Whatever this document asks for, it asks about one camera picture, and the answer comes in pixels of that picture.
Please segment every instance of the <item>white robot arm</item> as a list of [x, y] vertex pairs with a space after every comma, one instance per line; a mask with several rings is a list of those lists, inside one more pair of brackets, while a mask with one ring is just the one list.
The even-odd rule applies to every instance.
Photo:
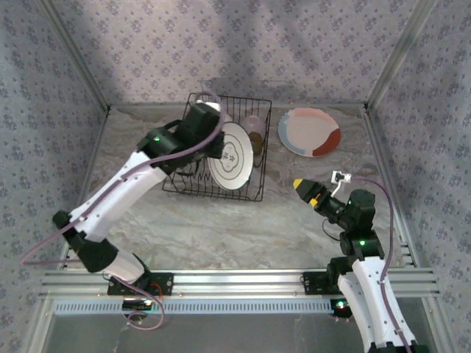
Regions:
[[[105, 186], [86, 203], [70, 212], [70, 222], [77, 219], [81, 221], [75, 226], [75, 230], [78, 233], [82, 232], [85, 234], [84, 240], [94, 243], [101, 243], [106, 240], [115, 222], [150, 188], [167, 177], [167, 174], [162, 169], [146, 165], [128, 180], [121, 180], [121, 176], [128, 170], [150, 159], [143, 151], [134, 151], [119, 172]], [[98, 204], [86, 219], [80, 219], [88, 206], [102, 196], [114, 182], [120, 183], [112, 193]], [[144, 266], [133, 254], [123, 249], [116, 249], [115, 258], [99, 271], [119, 277], [128, 283], [134, 283], [143, 275]]]
[[63, 235], [89, 272], [105, 272], [136, 287], [146, 287], [149, 269], [136, 255], [110, 243], [107, 235], [124, 212], [170, 173], [203, 157], [221, 158], [224, 133], [220, 127], [224, 119], [220, 109], [220, 104], [198, 101], [183, 121], [152, 129], [120, 171], [93, 197], [69, 213], [54, 215], [59, 229], [74, 225]]
[[[350, 181], [349, 174], [337, 171], [334, 174], [333, 180], [339, 186], [341, 179]], [[320, 277], [304, 273], [304, 281], [308, 279], [309, 285], [314, 282], [315, 293], [342, 292], [358, 325], [365, 352], [428, 353], [426, 346], [417, 345], [384, 272], [387, 270], [384, 252], [372, 229], [375, 195], [367, 190], [354, 190], [345, 204], [333, 197], [339, 187], [331, 193], [318, 182], [298, 179], [294, 188], [318, 214], [344, 230], [339, 241], [345, 256], [331, 259], [327, 272]]]

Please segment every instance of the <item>floral wallpaper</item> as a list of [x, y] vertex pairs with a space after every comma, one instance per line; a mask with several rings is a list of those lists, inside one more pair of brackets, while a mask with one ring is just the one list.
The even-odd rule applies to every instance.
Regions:
[[416, 247], [471, 352], [471, 3], [441, 0], [374, 114]]
[[111, 104], [365, 101], [416, 0], [52, 0]]
[[[23, 254], [77, 202], [103, 112], [30, 0], [0, 1], [0, 352], [19, 352], [39, 268]], [[62, 242], [41, 253], [57, 257]]]

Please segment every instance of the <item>marble surface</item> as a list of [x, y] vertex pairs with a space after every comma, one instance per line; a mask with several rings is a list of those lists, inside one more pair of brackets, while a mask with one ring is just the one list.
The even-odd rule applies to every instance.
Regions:
[[[293, 180], [312, 179], [329, 185], [334, 169], [379, 177], [358, 108], [322, 109], [336, 119], [342, 139], [337, 150], [321, 158], [297, 156], [285, 148], [277, 135], [277, 123], [287, 109], [272, 110], [262, 202], [184, 196], [167, 193], [157, 185], [131, 206], [111, 229], [109, 239], [136, 253], [151, 269], [324, 268], [331, 257], [342, 256], [339, 244], [322, 232], [323, 218], [299, 199]], [[181, 118], [182, 113], [182, 108], [169, 107], [112, 110], [93, 168], [91, 190], [98, 190], [120, 169], [147, 130]], [[355, 188], [376, 193], [375, 229], [387, 252], [386, 197], [374, 185], [362, 183], [347, 185], [337, 197], [346, 201]], [[329, 224], [326, 228], [338, 236], [340, 228]], [[402, 265], [397, 247], [392, 265]]]

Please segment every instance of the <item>white plate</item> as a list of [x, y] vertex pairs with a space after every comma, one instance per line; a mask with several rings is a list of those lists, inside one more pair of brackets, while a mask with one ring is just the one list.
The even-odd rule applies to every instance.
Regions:
[[278, 135], [290, 151], [306, 157], [331, 153], [341, 139], [336, 121], [326, 112], [314, 108], [287, 112], [278, 124]]
[[239, 124], [228, 122], [222, 127], [224, 148], [220, 160], [208, 158], [209, 171], [216, 183], [226, 190], [244, 186], [253, 168], [253, 150], [249, 135]]

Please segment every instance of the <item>black wire dish rack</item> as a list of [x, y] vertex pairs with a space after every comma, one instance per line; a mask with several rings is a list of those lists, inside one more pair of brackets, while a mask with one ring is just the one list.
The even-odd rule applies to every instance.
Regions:
[[[189, 111], [190, 106], [194, 103], [195, 98], [196, 93], [190, 93], [186, 102], [185, 112], [183, 113], [184, 117]], [[249, 115], [265, 118], [266, 128], [262, 152], [260, 155], [254, 156], [254, 165], [249, 180], [242, 188], [237, 190], [225, 190], [220, 188], [210, 174], [208, 161], [202, 160], [172, 173], [169, 178], [164, 181], [162, 190], [190, 196], [260, 202], [263, 199], [272, 101], [232, 96], [219, 96], [219, 98], [222, 100], [226, 113], [232, 118], [233, 122], [237, 124], [240, 124], [241, 119]], [[212, 101], [209, 95], [203, 95], [200, 99], [203, 101]]]

